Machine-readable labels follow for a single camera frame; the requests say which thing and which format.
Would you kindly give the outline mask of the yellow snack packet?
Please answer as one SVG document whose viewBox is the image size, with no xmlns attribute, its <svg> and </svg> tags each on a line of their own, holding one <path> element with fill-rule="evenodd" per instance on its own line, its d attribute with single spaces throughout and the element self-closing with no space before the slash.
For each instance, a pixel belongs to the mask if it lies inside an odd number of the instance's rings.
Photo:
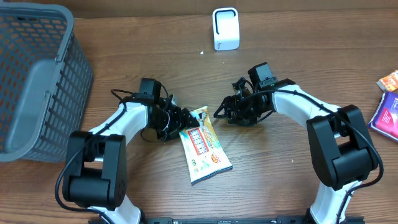
<svg viewBox="0 0 398 224">
<path fill-rule="evenodd" d="M 190 114 L 198 121 L 196 128 L 179 133 L 185 151 L 190 182 L 192 185 L 231 170 L 232 163 L 225 154 L 213 129 L 208 107 L 193 110 Z"/>
</svg>

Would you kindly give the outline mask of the purple red pad pack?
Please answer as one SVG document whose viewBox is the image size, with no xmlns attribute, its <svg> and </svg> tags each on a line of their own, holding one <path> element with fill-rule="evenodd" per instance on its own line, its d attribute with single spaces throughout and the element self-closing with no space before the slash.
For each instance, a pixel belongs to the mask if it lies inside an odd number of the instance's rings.
<svg viewBox="0 0 398 224">
<path fill-rule="evenodd" d="M 397 93 L 382 95 L 368 127 L 397 142 Z"/>
</svg>

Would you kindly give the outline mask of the orange Kleenex tissue pack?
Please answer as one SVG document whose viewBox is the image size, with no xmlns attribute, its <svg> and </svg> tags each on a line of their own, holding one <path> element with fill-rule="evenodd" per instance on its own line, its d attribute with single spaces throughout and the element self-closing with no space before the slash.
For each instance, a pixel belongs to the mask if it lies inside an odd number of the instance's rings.
<svg viewBox="0 0 398 224">
<path fill-rule="evenodd" d="M 390 73 L 388 76 L 379 79 L 376 84 L 384 92 L 397 90 L 398 70 Z"/>
</svg>

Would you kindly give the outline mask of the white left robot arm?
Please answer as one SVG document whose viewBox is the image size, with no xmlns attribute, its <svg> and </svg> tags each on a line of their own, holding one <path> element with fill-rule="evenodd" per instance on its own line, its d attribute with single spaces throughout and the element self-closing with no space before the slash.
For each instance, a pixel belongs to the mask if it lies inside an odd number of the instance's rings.
<svg viewBox="0 0 398 224">
<path fill-rule="evenodd" d="M 139 91 L 112 89 L 119 106 L 104 123 L 90 131 L 74 131 L 67 144 L 65 167 L 55 184 L 55 199 L 65 210 L 95 213 L 102 223 L 145 223 L 143 211 L 126 195 L 126 147 L 146 128 L 163 141 L 183 130 L 199 127 L 188 109 L 177 106 L 172 95 L 161 97 L 161 82 L 142 78 Z"/>
</svg>

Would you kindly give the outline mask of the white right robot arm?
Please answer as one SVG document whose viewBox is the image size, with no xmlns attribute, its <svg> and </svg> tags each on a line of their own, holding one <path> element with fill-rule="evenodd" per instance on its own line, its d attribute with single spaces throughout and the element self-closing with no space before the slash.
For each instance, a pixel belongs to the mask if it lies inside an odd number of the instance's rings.
<svg viewBox="0 0 398 224">
<path fill-rule="evenodd" d="M 307 130 L 320 186 L 305 216 L 293 222 L 364 223 L 363 218 L 347 217 L 345 211 L 356 190 L 381 180 L 384 165 L 361 110 L 325 103 L 290 79 L 278 80 L 266 62 L 252 67 L 248 75 L 232 84 L 235 94 L 224 98 L 214 117 L 250 127 L 279 113 Z"/>
</svg>

